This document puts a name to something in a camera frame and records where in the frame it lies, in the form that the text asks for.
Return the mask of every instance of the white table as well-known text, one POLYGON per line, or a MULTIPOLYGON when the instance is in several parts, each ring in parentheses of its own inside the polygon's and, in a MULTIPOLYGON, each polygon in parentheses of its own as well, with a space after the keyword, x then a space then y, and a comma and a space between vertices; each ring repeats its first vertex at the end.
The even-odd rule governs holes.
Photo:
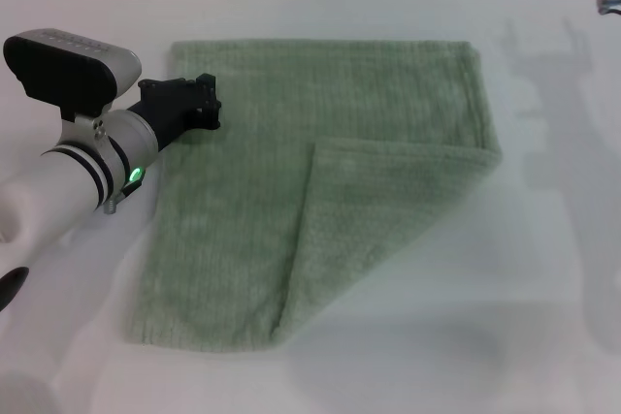
MULTIPOLYGON (((179 40, 468 40, 481 52, 505 151, 453 219, 289 344, 239 355, 123 341, 148 245, 151 171, 114 217, 96 214, 52 247, 0 314, 0 406, 20 414, 618 413, 621 18, 598 16, 594 2, 0 0, 0 39, 69 30, 134 50, 152 79, 167 77, 167 51, 179 40)), ((0 89, 5 177, 55 143, 60 119, 24 95, 4 62, 0 89)), ((137 100, 134 87, 116 105, 137 100)))

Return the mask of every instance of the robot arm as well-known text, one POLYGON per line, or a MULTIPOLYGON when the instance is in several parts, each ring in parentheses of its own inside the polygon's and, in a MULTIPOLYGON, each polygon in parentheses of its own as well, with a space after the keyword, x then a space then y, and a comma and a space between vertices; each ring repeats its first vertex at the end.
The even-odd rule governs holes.
POLYGON ((141 80, 141 100, 109 111, 142 71, 125 48, 55 29, 9 38, 4 56, 26 94, 60 108, 58 145, 0 185, 0 310, 43 247, 90 212, 142 185, 146 168, 185 131, 215 130, 215 77, 141 80))

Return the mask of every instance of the green towel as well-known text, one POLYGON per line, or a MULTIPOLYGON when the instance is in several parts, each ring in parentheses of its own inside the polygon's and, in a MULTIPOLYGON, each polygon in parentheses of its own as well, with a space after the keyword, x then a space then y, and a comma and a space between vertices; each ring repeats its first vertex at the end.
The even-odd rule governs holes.
POLYGON ((467 43, 180 43, 173 63, 217 77, 222 127, 166 150, 133 341, 273 346, 500 160, 467 43))

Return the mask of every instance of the faucet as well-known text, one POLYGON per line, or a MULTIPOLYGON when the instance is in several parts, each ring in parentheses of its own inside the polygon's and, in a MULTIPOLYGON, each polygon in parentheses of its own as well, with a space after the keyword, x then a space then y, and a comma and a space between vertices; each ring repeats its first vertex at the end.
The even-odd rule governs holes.
POLYGON ((621 0, 597 0, 600 15, 621 15, 621 0))

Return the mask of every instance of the green led light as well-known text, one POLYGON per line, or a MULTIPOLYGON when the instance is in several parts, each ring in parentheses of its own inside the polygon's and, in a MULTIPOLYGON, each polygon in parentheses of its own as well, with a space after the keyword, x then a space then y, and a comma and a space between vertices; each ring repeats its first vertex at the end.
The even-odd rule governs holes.
POLYGON ((134 172, 132 172, 132 175, 129 176, 129 182, 133 183, 134 181, 139 179, 142 172, 143 169, 135 169, 134 172))

